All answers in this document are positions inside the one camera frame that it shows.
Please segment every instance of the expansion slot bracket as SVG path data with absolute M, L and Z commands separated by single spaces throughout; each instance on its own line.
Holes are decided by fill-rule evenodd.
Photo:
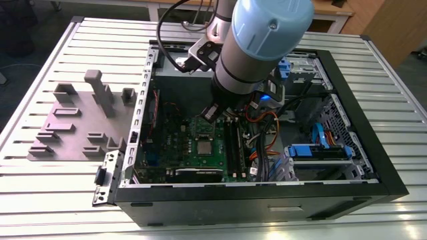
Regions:
M 96 191 L 92 200 L 94 207 L 115 206 L 115 195 L 119 187 L 120 172 L 124 154 L 119 151 L 110 151 L 106 154 L 104 162 L 99 166 L 95 176 Z

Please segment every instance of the green circuit board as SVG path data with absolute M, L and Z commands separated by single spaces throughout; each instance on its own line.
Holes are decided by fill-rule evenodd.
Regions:
M 148 167 L 142 168 L 143 182 L 163 183 L 164 169 L 196 168 L 223 170 L 224 182 L 246 182 L 246 174 L 228 172 L 224 120 L 210 124 L 194 117 L 184 120 L 167 119 L 162 129 L 159 154 L 143 153 Z

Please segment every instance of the blue led light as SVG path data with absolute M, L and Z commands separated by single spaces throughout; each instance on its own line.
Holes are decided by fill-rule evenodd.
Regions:
M 264 101 L 266 101 L 266 100 L 268 100 L 268 99 L 271 99 L 271 97 L 270 97 L 268 95 L 264 95 L 264 96 L 260 97 L 260 100 L 264 100 Z

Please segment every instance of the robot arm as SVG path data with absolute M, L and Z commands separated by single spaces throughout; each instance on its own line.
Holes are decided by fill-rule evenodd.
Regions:
M 312 22 L 311 0 L 218 0 L 206 36 L 188 50 L 183 69 L 214 69 L 214 101 L 202 116 L 222 112 L 260 88 L 284 99 L 283 86 L 270 73 L 302 40 Z

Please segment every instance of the gray fixture block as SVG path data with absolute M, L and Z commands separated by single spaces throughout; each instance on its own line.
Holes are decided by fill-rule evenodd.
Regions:
M 75 90 L 75 87 L 71 83 L 60 83 L 58 84 L 54 95 L 56 97 L 56 100 L 62 104 L 72 104 L 74 100 L 71 98 L 71 95 L 76 95 L 78 92 Z
M 42 143 L 50 143 L 50 142 L 58 142 L 60 141 L 60 136 L 54 131 L 42 131 L 38 133 L 38 136 L 35 138 Z
M 54 149 L 47 145 L 32 146 L 28 153 L 35 157 L 51 157 L 54 155 Z
M 127 151 L 127 146 L 128 145 L 123 137 L 120 137 L 119 144 L 115 143 L 115 140 L 111 137 L 108 138 L 107 149 L 110 152 L 114 150 L 119 150 L 124 153 Z
M 134 88 L 123 88 L 122 101 L 126 106 L 135 106 L 136 104 L 136 92 Z
M 111 101 L 112 92 L 110 88 L 108 91 L 106 91 L 106 87 L 102 82 L 102 76 L 103 73 L 100 70 L 87 70 L 84 75 L 84 81 L 92 86 L 96 95 L 96 100 L 102 106 L 106 117 L 112 118 L 115 116 L 115 109 Z
M 54 150 L 54 154 L 39 154 L 36 156 L 28 154 L 31 161 L 103 161 L 104 156 L 96 154 L 84 154 L 84 147 L 96 147 L 107 151 L 108 137 L 114 139 L 114 143 L 120 145 L 120 138 L 128 139 L 130 128 L 134 115 L 134 107 L 124 106 L 122 101 L 122 93 L 112 92 L 112 108 L 116 117 L 106 117 L 102 106 L 94 101 L 92 91 L 79 91 L 71 94 L 74 103 L 55 102 L 51 113 L 46 118 L 46 122 L 40 132 L 54 132 L 59 140 L 44 141 L 44 138 L 36 138 L 34 147 L 48 147 Z M 55 115 L 58 109 L 79 109 L 80 115 Z M 52 130 L 52 127 L 60 129 L 72 128 L 74 131 Z
M 104 132 L 88 132 L 86 138 L 92 144 L 106 143 L 108 140 Z
M 62 107 L 55 109 L 54 115 L 56 117 L 60 117 L 60 116 L 79 117 L 82 115 L 82 112 L 80 112 L 80 109 L 76 107 Z
M 52 132 L 74 132 L 76 126 L 72 123 L 48 123 L 44 130 Z
M 112 90 L 110 89 L 108 84 L 103 85 L 103 86 L 104 86 L 106 94 L 108 96 L 108 100 L 114 104 L 115 103 L 115 98 L 114 98 Z M 98 100 L 98 97 L 96 97 L 95 93 L 92 94 L 92 97 L 94 97 L 94 100 L 95 100 L 96 104 L 100 104 L 100 101 Z
M 82 152 L 83 152 L 84 156 L 87 156 L 87 157 L 104 157 L 106 156 L 106 152 L 100 146 L 84 146 Z

